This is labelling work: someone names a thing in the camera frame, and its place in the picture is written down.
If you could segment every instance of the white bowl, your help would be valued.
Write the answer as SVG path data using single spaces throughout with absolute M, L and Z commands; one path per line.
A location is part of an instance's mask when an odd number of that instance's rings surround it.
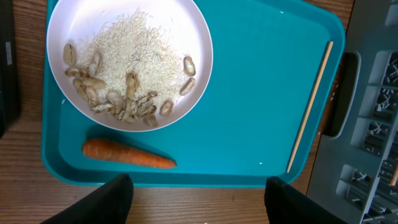
M 76 93 L 72 78 L 64 71 L 63 48 L 66 43 L 78 43 L 87 36 L 98 33 L 105 22 L 115 22 L 122 14 L 133 15 L 137 8 L 148 12 L 154 19 L 151 27 L 163 26 L 178 39 L 173 45 L 182 54 L 189 54 L 195 62 L 197 84 L 174 106 L 168 117 L 156 117 L 158 127 L 148 127 L 142 119 L 135 123 L 118 121 L 111 115 L 94 114 L 87 102 Z M 50 68 L 63 94 L 84 115 L 99 124 L 121 131 L 152 131 L 166 127 L 185 116 L 205 92 L 213 66 L 211 36 L 199 8 L 192 0 L 59 0 L 50 18 L 47 30 L 47 55 Z

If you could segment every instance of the carrot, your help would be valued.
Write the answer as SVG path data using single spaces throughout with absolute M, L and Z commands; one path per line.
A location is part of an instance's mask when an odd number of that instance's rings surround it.
M 123 145 L 109 139 L 89 139 L 82 146 L 83 154 L 92 159 L 104 161 L 125 162 L 139 166 L 161 169 L 176 167 L 176 163 L 135 147 Z

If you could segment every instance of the wood grain surface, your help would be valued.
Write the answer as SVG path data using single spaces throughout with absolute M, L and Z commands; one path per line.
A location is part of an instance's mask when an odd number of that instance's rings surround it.
M 353 0 L 311 0 L 348 25 Z M 14 0 L 21 119 L 0 140 L 0 223 L 39 223 L 83 198 L 94 187 L 54 178 L 40 158 L 46 0 Z M 341 78 L 339 72 L 331 94 Z M 319 130 L 327 124 L 328 101 Z M 292 184 L 306 193 L 320 137 Z M 137 188 L 128 223 L 268 223 L 264 189 Z

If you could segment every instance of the rice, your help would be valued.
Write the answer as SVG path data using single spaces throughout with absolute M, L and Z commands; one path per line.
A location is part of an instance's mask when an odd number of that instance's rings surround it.
M 147 27 L 148 17 L 139 9 L 132 16 L 118 16 L 117 22 L 112 26 L 105 23 L 92 42 L 78 48 L 81 68 L 89 66 L 96 52 L 102 54 L 103 66 L 96 78 L 104 80 L 106 87 L 97 91 L 100 103 L 107 101 L 110 90 L 126 97 L 129 72 L 136 73 L 140 81 L 133 100 L 156 91 L 153 101 L 160 108 L 166 100 L 176 104 L 180 98 L 179 91 L 188 80 L 182 70 L 183 55 L 170 46 L 160 27 Z

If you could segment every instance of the tray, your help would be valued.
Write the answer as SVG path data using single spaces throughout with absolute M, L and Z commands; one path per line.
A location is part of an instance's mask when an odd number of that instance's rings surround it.
M 56 0 L 48 1 L 49 20 Z M 298 0 L 196 0 L 212 36 L 213 73 L 205 94 L 180 121 L 125 133 L 88 119 L 44 71 L 42 160 L 59 179 L 103 184 L 130 174 L 136 186 L 258 187 L 268 176 L 293 181 L 302 171 L 343 52 L 332 13 Z M 289 173 L 287 164 L 328 41 L 334 45 Z M 111 138 L 174 159 L 159 170 L 96 161 L 81 153 L 88 138 Z

